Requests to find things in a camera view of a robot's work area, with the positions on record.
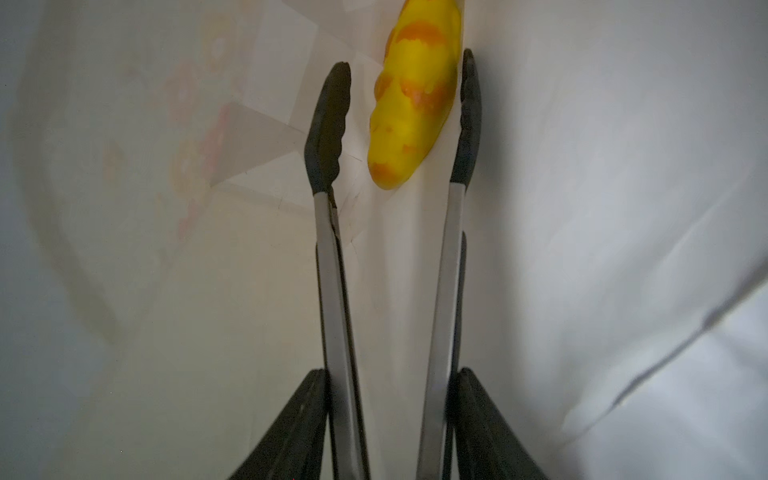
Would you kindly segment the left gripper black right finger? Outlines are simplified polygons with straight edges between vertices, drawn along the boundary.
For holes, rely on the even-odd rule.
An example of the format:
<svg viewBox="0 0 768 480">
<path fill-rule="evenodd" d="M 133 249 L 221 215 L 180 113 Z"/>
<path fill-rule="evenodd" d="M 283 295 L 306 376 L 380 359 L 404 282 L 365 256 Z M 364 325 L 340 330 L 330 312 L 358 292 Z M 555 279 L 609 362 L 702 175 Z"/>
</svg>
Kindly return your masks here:
<svg viewBox="0 0 768 480">
<path fill-rule="evenodd" d="M 462 480 L 547 478 L 469 368 L 455 380 L 452 420 Z"/>
</svg>

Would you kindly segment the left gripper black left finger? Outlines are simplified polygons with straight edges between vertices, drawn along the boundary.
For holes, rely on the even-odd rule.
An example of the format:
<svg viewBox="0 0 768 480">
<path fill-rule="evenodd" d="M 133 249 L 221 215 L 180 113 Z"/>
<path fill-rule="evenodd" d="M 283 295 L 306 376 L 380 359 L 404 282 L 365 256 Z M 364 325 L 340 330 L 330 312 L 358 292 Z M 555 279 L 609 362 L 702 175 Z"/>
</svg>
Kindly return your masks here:
<svg viewBox="0 0 768 480">
<path fill-rule="evenodd" d="M 284 406 L 233 479 L 318 480 L 326 430 L 327 372 L 314 369 Z"/>
</svg>

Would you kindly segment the white paper bag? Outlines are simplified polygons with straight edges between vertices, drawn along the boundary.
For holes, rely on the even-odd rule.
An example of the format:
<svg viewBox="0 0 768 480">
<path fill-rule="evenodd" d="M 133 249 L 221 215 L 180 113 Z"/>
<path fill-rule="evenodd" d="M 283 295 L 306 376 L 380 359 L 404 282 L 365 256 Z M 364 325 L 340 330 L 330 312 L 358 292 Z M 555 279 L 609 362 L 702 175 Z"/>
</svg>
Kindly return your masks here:
<svg viewBox="0 0 768 480">
<path fill-rule="evenodd" d="M 423 373 L 362 290 L 439 245 L 459 124 L 379 189 L 398 1 L 1 5 L 1 475 L 224 479 L 323 363 L 303 147 L 334 184 L 371 475 L 412 479 Z M 482 140 L 461 362 L 553 479 L 767 475 L 767 5 L 463 1 Z"/>
</svg>

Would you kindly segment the steel tongs with black tips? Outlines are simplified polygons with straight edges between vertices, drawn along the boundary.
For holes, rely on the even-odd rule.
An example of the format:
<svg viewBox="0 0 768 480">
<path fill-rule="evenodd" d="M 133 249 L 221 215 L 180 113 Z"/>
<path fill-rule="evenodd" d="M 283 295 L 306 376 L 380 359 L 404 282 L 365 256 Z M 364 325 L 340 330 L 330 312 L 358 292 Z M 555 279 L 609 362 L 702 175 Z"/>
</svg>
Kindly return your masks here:
<svg viewBox="0 0 768 480">
<path fill-rule="evenodd" d="M 316 262 L 325 362 L 325 392 L 330 419 L 334 476 L 368 479 L 371 476 L 365 435 L 349 287 L 332 182 L 339 173 L 339 157 L 351 97 L 348 63 L 333 66 L 321 90 L 305 145 L 305 166 L 313 192 L 316 216 Z M 453 441 L 457 437 L 458 360 L 461 338 L 466 235 L 463 204 L 476 164 L 481 132 L 482 102 L 476 62 L 465 50 L 461 74 L 461 132 L 451 178 L 446 188 L 445 221 L 439 245 L 425 247 L 414 232 L 385 246 L 387 236 L 363 234 L 366 246 L 378 252 L 378 264 L 360 271 L 362 290 L 385 288 L 394 310 L 406 303 L 428 302 L 433 317 L 416 325 L 393 320 L 389 336 L 378 340 L 394 365 L 407 376 L 423 373 L 422 410 L 418 422 L 417 479 L 448 479 Z"/>
</svg>

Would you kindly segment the oval fake bread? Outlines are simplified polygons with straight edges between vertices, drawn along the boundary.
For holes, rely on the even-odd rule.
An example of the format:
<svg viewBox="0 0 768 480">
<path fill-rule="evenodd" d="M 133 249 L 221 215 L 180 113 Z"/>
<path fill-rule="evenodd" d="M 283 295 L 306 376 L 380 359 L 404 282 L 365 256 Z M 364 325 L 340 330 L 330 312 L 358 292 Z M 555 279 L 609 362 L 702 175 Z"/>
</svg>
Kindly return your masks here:
<svg viewBox="0 0 768 480">
<path fill-rule="evenodd" d="M 367 165 L 379 188 L 402 186 L 430 153 L 453 106 L 461 56 L 458 2 L 403 3 L 373 88 Z"/>
</svg>

